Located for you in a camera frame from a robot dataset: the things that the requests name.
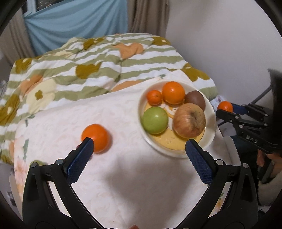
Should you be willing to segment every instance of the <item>brown curtain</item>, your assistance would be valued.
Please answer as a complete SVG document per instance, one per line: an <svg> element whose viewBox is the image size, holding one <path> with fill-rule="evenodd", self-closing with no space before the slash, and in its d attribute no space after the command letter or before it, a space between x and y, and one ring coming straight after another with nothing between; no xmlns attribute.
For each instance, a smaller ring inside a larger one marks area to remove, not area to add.
<svg viewBox="0 0 282 229"><path fill-rule="evenodd" d="M128 32L150 33L165 37L168 0L127 0Z"/></svg>
<svg viewBox="0 0 282 229"><path fill-rule="evenodd" d="M0 49L11 66L18 59L35 57L21 8L16 12L0 36Z"/></svg>

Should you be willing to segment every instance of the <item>white bowl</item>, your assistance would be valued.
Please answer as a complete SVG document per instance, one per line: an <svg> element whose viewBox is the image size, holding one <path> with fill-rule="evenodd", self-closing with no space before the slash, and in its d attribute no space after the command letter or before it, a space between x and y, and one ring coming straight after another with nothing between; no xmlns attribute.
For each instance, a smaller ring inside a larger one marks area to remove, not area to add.
<svg viewBox="0 0 282 229"><path fill-rule="evenodd" d="M152 136L143 129L142 124L141 124L141 116L143 115L145 106L147 105L147 99L146 99L147 93L151 90L162 91L164 84L170 81L162 80L160 82L156 82L143 91L139 99L139 103L138 103L138 120L139 120L138 125L139 125L141 134L144 137L144 139L149 143L149 145L151 145L157 151L165 155L172 156L172 157L188 158L185 153L185 150L173 150L173 149L166 148L162 146L161 144L157 143L152 138ZM186 94L190 91L197 90L194 87L188 85L186 82L183 82L183 81L177 81L177 82L183 86ZM202 139L198 142L198 144L200 145L200 147L203 150L205 150L213 141L213 138L215 136L215 131L217 128L217 124L216 124L215 113L214 113L212 105L210 104L209 100L204 95L203 97L206 102L206 109L204 111L204 114L206 117L206 128L205 128L204 135Z"/></svg>

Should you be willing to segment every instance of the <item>silver bolt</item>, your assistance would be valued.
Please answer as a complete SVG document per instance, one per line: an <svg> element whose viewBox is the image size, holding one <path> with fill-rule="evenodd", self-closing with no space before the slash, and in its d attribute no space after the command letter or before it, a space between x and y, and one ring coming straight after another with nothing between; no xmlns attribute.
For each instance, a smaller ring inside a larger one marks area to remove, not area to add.
<svg viewBox="0 0 282 229"><path fill-rule="evenodd" d="M58 159L58 160L56 160L56 164L57 164L57 165L60 165L60 164L62 164L63 162L64 162L63 159Z"/></svg>
<svg viewBox="0 0 282 229"><path fill-rule="evenodd" d="M245 169L247 169L247 168L249 168L249 165L248 165L247 163L243 163L243 167L244 167Z"/></svg>
<svg viewBox="0 0 282 229"><path fill-rule="evenodd" d="M36 162L33 162L33 163L31 163L31 165L30 165L31 168L34 168L35 166L37 166L37 163L36 163Z"/></svg>
<svg viewBox="0 0 282 229"><path fill-rule="evenodd" d="M223 161L222 161L222 160L217 160L217 161L216 161L216 164L218 164L218 165L223 165Z"/></svg>

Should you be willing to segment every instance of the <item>blue cloth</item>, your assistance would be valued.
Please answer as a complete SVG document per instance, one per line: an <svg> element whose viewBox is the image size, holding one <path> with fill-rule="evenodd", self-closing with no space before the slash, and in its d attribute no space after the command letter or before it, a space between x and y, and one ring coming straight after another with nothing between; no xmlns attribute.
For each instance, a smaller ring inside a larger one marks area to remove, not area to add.
<svg viewBox="0 0 282 229"><path fill-rule="evenodd" d="M64 0L24 18L37 55L61 47L72 37L127 32L127 0Z"/></svg>

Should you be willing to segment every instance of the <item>striped blanket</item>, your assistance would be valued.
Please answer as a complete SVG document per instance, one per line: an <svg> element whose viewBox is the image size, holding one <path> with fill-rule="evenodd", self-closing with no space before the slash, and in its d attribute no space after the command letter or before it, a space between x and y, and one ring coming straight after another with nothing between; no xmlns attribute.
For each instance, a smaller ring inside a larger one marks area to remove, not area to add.
<svg viewBox="0 0 282 229"><path fill-rule="evenodd" d="M13 164L21 120L28 125L39 111L121 90L176 69L207 98L217 96L212 79L192 68L167 39L150 34L72 38L42 56L17 60L0 100L0 159Z"/></svg>

